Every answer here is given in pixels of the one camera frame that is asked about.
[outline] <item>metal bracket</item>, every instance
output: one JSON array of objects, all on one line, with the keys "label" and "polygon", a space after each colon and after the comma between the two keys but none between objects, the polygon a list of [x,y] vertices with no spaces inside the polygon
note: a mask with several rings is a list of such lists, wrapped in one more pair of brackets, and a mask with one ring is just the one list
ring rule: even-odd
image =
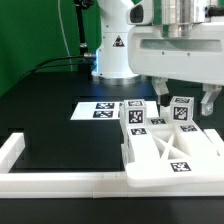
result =
[{"label": "metal bracket", "polygon": [[168,81],[167,78],[161,77],[152,77],[152,85],[156,91],[158,96],[165,95],[169,93],[167,88],[166,82]]},{"label": "metal bracket", "polygon": [[203,91],[205,95],[201,101],[201,114],[204,116],[209,116],[213,113],[214,101],[220,94],[222,86],[203,84]]}]

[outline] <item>black table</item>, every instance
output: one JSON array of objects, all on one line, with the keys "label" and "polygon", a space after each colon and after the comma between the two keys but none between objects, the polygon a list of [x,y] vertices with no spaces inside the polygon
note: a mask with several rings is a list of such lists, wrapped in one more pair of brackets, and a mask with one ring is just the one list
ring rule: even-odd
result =
[{"label": "black table", "polygon": [[[200,85],[171,81],[173,95],[202,97]],[[10,172],[123,171],[118,120],[71,121],[78,102],[156,100],[149,81],[129,86],[92,83],[86,74],[37,73],[0,99],[0,142],[25,134],[26,148]],[[223,133],[221,96],[202,128]],[[223,223],[223,197],[1,199],[1,223]]]}]

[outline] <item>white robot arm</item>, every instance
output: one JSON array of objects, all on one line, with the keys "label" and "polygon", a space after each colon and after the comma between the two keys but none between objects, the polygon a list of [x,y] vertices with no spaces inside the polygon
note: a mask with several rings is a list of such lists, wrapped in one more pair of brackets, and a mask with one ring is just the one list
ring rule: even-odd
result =
[{"label": "white robot arm", "polygon": [[224,23],[211,0],[143,0],[127,12],[129,66],[149,75],[159,95],[167,79],[203,83],[202,114],[210,115],[224,85]]}]

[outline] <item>warning label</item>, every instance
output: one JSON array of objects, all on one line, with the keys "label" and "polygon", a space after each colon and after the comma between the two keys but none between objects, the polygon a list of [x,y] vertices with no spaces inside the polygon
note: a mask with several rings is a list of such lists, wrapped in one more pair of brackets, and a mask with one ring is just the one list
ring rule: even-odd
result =
[{"label": "warning label", "polygon": [[114,42],[113,47],[124,47],[124,43],[120,36],[117,37],[116,41]]}]

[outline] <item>green backdrop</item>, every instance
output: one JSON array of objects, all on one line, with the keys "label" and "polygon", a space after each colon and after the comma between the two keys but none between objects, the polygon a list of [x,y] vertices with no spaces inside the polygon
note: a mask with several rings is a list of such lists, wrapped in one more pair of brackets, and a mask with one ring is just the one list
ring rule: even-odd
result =
[{"label": "green backdrop", "polygon": [[[79,40],[75,6],[72,0],[61,0],[61,8],[69,49],[76,55]],[[94,51],[101,41],[98,5],[83,11],[83,15],[87,43],[90,51]],[[0,96],[38,63],[67,55],[59,23],[58,1],[1,0],[0,49]]]}]

